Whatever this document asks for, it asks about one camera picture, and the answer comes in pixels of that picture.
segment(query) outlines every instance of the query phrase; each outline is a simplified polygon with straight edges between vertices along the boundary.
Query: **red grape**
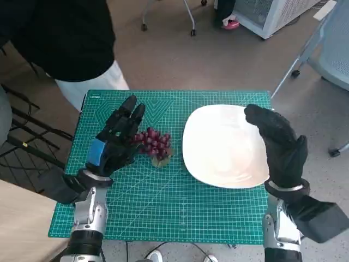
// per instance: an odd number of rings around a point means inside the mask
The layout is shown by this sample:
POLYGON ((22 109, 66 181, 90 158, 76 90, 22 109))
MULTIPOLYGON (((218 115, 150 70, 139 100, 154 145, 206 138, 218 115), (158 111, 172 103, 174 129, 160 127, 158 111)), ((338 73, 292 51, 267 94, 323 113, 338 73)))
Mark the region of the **red grape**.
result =
POLYGON ((149 137, 152 138, 152 139, 156 139, 157 138, 157 133, 154 130, 150 130, 148 132, 148 134, 149 134, 149 137))
POLYGON ((151 139, 151 138, 147 138, 147 139, 146 139, 146 143, 147 143, 147 144, 151 144, 152 142, 153 142, 153 139, 151 139))
POLYGON ((145 148, 145 150, 146 150, 147 152, 149 152, 151 149, 152 149, 152 146, 151 146, 151 145, 147 145, 146 148, 145 148))
POLYGON ((138 134, 138 138, 139 138, 139 141, 143 140, 144 139, 144 132, 138 134))
POLYGON ((159 142, 165 144, 167 142, 167 139, 164 136, 161 136, 159 138, 159 142))
POLYGON ((158 152, 157 152, 157 150, 156 149, 151 149, 149 152, 148 152, 148 154, 151 156, 151 157, 154 157, 154 156, 156 156, 157 154, 158 154, 158 152))
POLYGON ((152 142, 152 146, 153 146, 153 147, 157 147, 158 144, 159 144, 159 143, 158 143, 156 140, 153 140, 153 142, 152 142))

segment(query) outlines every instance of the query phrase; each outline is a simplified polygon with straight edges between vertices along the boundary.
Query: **black jacket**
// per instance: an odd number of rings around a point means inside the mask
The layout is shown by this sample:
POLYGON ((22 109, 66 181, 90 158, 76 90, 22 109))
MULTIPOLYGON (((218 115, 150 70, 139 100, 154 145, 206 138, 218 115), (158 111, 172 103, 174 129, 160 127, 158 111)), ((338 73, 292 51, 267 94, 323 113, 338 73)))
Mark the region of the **black jacket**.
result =
POLYGON ((114 61, 105 0, 0 0, 0 45, 9 39, 58 80, 95 78, 114 61))

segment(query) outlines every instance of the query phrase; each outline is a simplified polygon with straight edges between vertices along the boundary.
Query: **white plate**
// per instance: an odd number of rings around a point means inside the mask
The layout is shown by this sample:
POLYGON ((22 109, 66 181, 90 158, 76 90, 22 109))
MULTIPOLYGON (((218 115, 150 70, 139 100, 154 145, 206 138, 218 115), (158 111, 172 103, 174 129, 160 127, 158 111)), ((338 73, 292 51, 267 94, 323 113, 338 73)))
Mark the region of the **white plate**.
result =
POLYGON ((250 188, 269 178, 264 141, 242 106, 195 110, 184 128, 183 158, 194 178, 212 186, 250 188))

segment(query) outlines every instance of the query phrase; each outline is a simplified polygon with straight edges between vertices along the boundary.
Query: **robotic hand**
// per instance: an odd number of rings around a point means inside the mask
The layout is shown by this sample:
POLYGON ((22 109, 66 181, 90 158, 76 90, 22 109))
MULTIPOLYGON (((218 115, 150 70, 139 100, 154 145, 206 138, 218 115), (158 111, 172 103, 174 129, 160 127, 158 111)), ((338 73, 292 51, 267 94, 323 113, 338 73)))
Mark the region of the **robotic hand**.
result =
POLYGON ((250 104, 247 122, 258 127, 266 144, 270 179, 263 218, 266 262, 301 262, 301 238, 323 243, 349 227, 349 219, 335 203, 309 196, 309 183, 302 179, 308 156, 306 137, 296 138, 287 119, 276 112, 250 104))
POLYGON ((42 195, 62 204, 75 203, 74 227, 61 262, 99 262, 107 220, 106 192, 114 171, 131 164, 138 145, 132 138, 145 113, 137 98, 130 96, 106 121, 92 141, 86 168, 77 176, 55 172, 41 179, 42 195))

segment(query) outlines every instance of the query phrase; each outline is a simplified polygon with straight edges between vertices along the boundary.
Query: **grid lines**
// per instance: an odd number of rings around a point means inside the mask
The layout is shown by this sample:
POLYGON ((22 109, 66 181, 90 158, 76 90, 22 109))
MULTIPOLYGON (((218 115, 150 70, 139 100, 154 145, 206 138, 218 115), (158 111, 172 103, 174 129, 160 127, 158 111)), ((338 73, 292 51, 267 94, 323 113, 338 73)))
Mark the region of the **grid lines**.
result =
MULTIPOLYGON (((109 217, 105 239, 230 244, 262 244, 261 219, 267 206, 264 186, 226 189, 195 180, 182 156, 183 130, 189 115, 211 104, 270 108, 265 91, 101 91, 91 90, 76 129, 66 173, 85 165, 92 139, 110 113, 131 94, 149 105, 140 130, 148 125, 172 135, 175 155, 168 166, 156 169, 146 156, 112 175, 107 193, 109 217)), ((72 206, 57 204, 50 237, 69 237, 72 206)))

